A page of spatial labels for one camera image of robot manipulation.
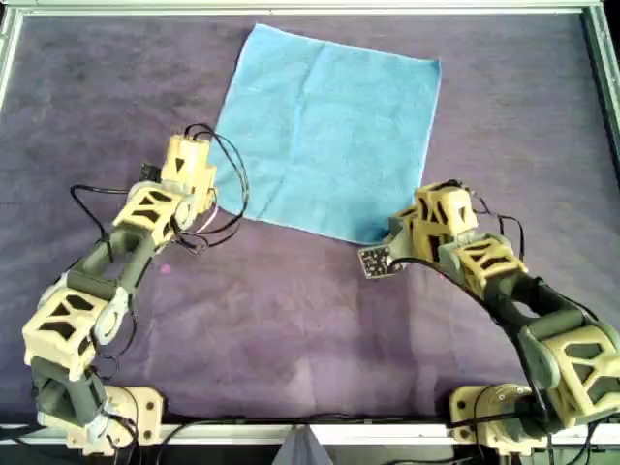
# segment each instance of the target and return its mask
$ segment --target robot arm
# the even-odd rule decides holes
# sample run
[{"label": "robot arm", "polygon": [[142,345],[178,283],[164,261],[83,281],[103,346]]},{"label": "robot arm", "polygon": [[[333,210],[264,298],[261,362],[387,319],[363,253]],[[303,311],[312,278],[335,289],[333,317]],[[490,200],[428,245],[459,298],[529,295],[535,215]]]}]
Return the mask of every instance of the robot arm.
[{"label": "robot arm", "polygon": [[[384,244],[361,249],[366,277],[383,278],[405,263],[426,264],[470,294],[514,344],[530,386],[462,387],[450,399],[452,420],[506,414],[455,431],[500,453],[528,454],[548,434],[620,411],[620,337],[585,307],[528,274],[508,240],[476,231],[471,191],[447,181],[416,191],[416,204],[389,219]],[[524,315],[516,303],[537,317]]]},{"label": "robot arm", "polygon": [[[99,346],[116,336],[153,257],[205,212],[215,196],[209,142],[170,139],[166,163],[135,184],[99,242],[41,297],[23,327],[25,362],[33,373],[38,422],[68,433],[70,448],[113,454],[159,438],[163,398],[146,387],[105,387],[90,367]],[[112,261],[125,263],[110,278]]]}]

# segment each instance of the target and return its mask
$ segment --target black cable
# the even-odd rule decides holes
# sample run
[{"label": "black cable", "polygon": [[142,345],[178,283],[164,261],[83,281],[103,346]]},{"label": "black cable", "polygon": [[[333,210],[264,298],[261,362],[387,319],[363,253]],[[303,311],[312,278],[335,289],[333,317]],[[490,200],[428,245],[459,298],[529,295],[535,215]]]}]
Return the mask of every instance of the black cable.
[{"label": "black cable", "polygon": [[[139,463],[141,465],[142,463],[142,453],[141,453],[141,449],[140,446],[138,445],[138,424],[134,423],[132,420],[129,420],[128,418],[124,418],[121,417],[119,415],[114,415],[114,414],[106,414],[106,416],[109,419],[112,419],[113,421],[116,422],[116,424],[122,426],[122,428],[127,431],[129,433],[129,435],[132,437],[132,442],[131,442],[131,450],[129,452],[129,457],[127,458],[127,462],[126,464],[129,465],[132,461],[132,457],[134,456],[134,450],[136,448],[138,448],[139,450]],[[134,423],[133,426],[135,428],[132,429],[127,423]]]},{"label": "black cable", "polygon": [[84,211],[84,213],[88,215],[88,217],[93,221],[93,223],[95,223],[95,225],[99,229],[99,233],[100,233],[99,240],[106,243],[106,247],[108,248],[108,259],[109,259],[109,262],[112,264],[114,263],[114,254],[112,251],[112,245],[109,242],[108,232],[106,231],[106,228],[104,228],[104,225],[101,223],[101,221],[99,221],[99,219],[95,216],[95,214],[92,211],[90,211],[90,209],[85,205],[85,203],[78,197],[77,191],[94,192],[96,194],[127,195],[129,194],[129,190],[110,189],[107,187],[95,187],[95,186],[88,186],[86,184],[74,184],[69,189],[69,192],[73,200],[77,203],[77,205],[79,205],[79,207]]},{"label": "black cable", "polygon": [[555,465],[555,454],[553,453],[553,438],[550,434],[546,435],[547,454],[549,455],[549,465]]},{"label": "black cable", "polygon": [[573,460],[567,463],[567,465],[575,465],[581,459],[584,453],[587,454],[584,465],[588,465],[588,463],[590,463],[590,452],[591,452],[590,444],[592,443],[592,438],[594,436],[595,431],[597,430],[597,427],[599,426],[599,424],[601,424],[603,420],[604,419],[600,419],[598,421],[593,421],[592,423],[588,424],[588,435],[585,438],[583,446],[581,446],[581,449],[579,450],[577,455],[574,457]]},{"label": "black cable", "polygon": [[138,318],[136,317],[136,312],[134,311],[132,304],[129,304],[129,308],[127,309],[129,315],[132,318],[132,332],[129,335],[129,339],[127,340],[127,343],[125,344],[125,347],[123,347],[123,349],[118,353],[118,354],[105,354],[102,353],[100,351],[100,345],[97,342],[97,337],[94,334],[94,331],[91,330],[90,332],[90,339],[93,342],[93,347],[95,348],[95,354],[97,354],[97,356],[103,358],[104,360],[111,360],[114,362],[115,368],[114,368],[114,372],[111,375],[108,376],[101,376],[98,374],[98,376],[100,376],[100,378],[104,381],[109,381],[111,380],[116,373],[118,373],[118,370],[120,369],[120,362],[118,361],[119,358],[123,357],[127,351],[129,351],[129,349],[132,347],[132,344],[134,343],[134,340],[136,339],[136,334],[138,333]]},{"label": "black cable", "polygon": [[382,465],[458,465],[459,463],[469,462],[471,460],[475,460],[480,458],[478,455],[471,455],[467,457],[461,458],[447,458],[440,460],[417,460],[414,458],[409,459],[399,459],[399,460],[390,460],[389,462],[384,462]]},{"label": "black cable", "polygon": [[489,215],[489,216],[492,216],[493,218],[496,218],[500,226],[500,235],[504,235],[504,230],[505,230],[504,220],[514,221],[518,225],[519,227],[519,259],[523,262],[523,259],[525,258],[525,231],[523,230],[523,225],[521,224],[521,222],[513,216],[503,215],[503,214],[495,213],[494,211],[491,211],[486,201],[481,196],[479,196],[478,194],[476,194],[476,192],[470,189],[467,189],[467,191],[472,195],[474,199],[478,200],[480,204],[482,205],[482,208],[484,208],[484,210],[474,209],[474,213],[478,215]]},{"label": "black cable", "polygon": [[173,431],[168,436],[166,436],[166,438],[164,438],[164,441],[162,441],[162,443],[159,445],[159,448],[157,450],[157,455],[155,455],[155,461],[153,462],[153,465],[160,465],[162,456],[164,454],[164,450],[168,446],[168,443],[172,440],[174,436],[176,436],[182,430],[187,429],[190,426],[199,426],[202,424],[214,424],[218,422],[219,421],[212,420],[212,419],[201,419],[198,421],[192,421],[191,423],[185,423],[185,424],[181,424],[177,426],[176,428],[173,429]]},{"label": "black cable", "polygon": [[[192,128],[192,127],[202,127],[202,128],[204,128],[204,131],[198,131],[197,133],[194,134],[193,140],[197,140],[198,137],[203,135],[203,134],[209,135],[213,139],[215,139],[217,144],[222,149],[222,152],[224,152],[224,155],[229,160],[229,163],[231,164],[232,168],[234,169],[234,172],[236,173],[236,176],[239,179],[239,185],[241,187],[241,201],[242,201],[241,210],[236,215],[234,215],[231,218],[231,220],[229,220],[224,226],[221,226],[221,227],[216,228],[216,229],[211,230],[211,231],[201,232],[201,234],[221,233],[222,231],[225,231],[226,229],[230,228],[235,223],[239,222],[240,219],[243,217],[243,214],[245,213],[245,210],[248,207],[248,202],[249,202],[249,197],[250,197],[250,186],[249,186],[249,181],[248,181],[248,176],[247,176],[247,169],[245,168],[245,165],[243,163],[243,158],[239,154],[239,151],[237,150],[236,146],[229,139],[225,138],[224,136],[221,136],[221,135],[217,134],[213,130],[213,128],[211,128],[209,125],[204,124],[204,123],[196,123],[196,124],[188,126],[188,128]],[[186,133],[185,133],[186,135],[189,135],[189,129],[188,128],[186,128]],[[236,162],[233,160],[233,157],[231,156],[230,152],[228,151],[228,149],[224,145],[223,141],[225,141],[231,147],[232,151],[236,155],[236,158],[238,159],[239,166],[237,166]]]},{"label": "black cable", "polygon": [[478,452],[480,453],[480,457],[482,457],[483,462],[486,462],[486,457],[484,456],[484,450],[482,450],[482,445],[481,445],[480,429],[479,429],[479,426],[481,423],[479,422],[479,418],[478,418],[478,404],[481,400],[481,397],[484,395],[484,393],[492,388],[493,386],[487,386],[483,390],[481,390],[480,394],[478,394],[478,396],[476,397],[476,401],[474,402],[474,422],[475,422],[474,432],[476,434],[476,446],[478,447]]},{"label": "black cable", "polygon": [[226,237],[224,237],[224,238],[222,238],[220,240],[217,240],[217,241],[211,243],[209,245],[209,247],[217,247],[218,245],[221,245],[224,242],[227,242],[227,241],[231,240],[233,238],[233,236],[236,234],[237,231],[239,231],[239,223],[235,223],[235,225],[232,227],[232,232],[229,235],[227,235]]}]

